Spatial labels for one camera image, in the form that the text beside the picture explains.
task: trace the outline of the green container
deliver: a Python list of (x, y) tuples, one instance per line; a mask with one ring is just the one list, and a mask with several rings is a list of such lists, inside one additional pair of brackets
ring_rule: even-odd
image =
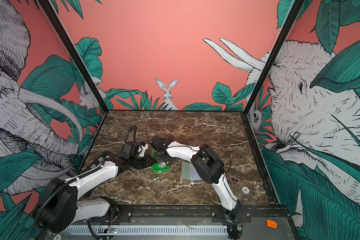
[[(154, 160), (156, 160), (156, 151), (154, 151)], [(169, 165), (167, 164), (165, 167), (158, 167), (158, 164), (155, 163), (153, 166), (152, 166), (152, 170), (154, 172), (165, 172), (165, 171), (168, 171), (169, 169)]]

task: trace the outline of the brown marble surface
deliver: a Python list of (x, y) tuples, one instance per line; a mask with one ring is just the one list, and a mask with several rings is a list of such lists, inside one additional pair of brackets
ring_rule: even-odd
[[(254, 162), (239, 113), (111, 111), (83, 169), (104, 151), (118, 152), (128, 129), (133, 125), (138, 127), (138, 142), (149, 142), (145, 127), (150, 125), (165, 139), (174, 139), (190, 146), (206, 143), (212, 148), (225, 151), (232, 159), (227, 180), (233, 193), (242, 204), (268, 205), (263, 181)], [(150, 127), (147, 132), (151, 139), (154, 132)], [(152, 147), (149, 147), (147, 152), (151, 154), (152, 150)], [(225, 169), (228, 169), (229, 158), (220, 151), (215, 152), (225, 163)], [(87, 199), (108, 196), (119, 204), (219, 204), (212, 185), (182, 179), (181, 169), (182, 160), (175, 159), (167, 172), (154, 172), (151, 167), (137, 171), (128, 170), (102, 183)], [(230, 175), (240, 179), (240, 182), (232, 186)], [(244, 186), (250, 189), (248, 195), (241, 191)]]

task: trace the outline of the orange clip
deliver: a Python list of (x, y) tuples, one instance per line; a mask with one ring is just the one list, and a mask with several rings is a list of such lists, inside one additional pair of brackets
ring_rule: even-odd
[(277, 228), (277, 223), (272, 220), (267, 220), (267, 227)]

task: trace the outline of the elephant eye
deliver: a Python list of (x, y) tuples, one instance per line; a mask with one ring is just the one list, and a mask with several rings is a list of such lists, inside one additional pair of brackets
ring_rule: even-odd
[(299, 83), (299, 90), (300, 90), (300, 93), (302, 94), (302, 82)]

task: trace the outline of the warning sign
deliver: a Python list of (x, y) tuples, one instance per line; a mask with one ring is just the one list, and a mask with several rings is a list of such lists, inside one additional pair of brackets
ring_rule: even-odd
[(231, 177), (232, 186), (235, 186), (238, 182), (240, 182), (240, 179), (238, 179), (237, 177), (234, 176), (230, 176), (230, 177)]

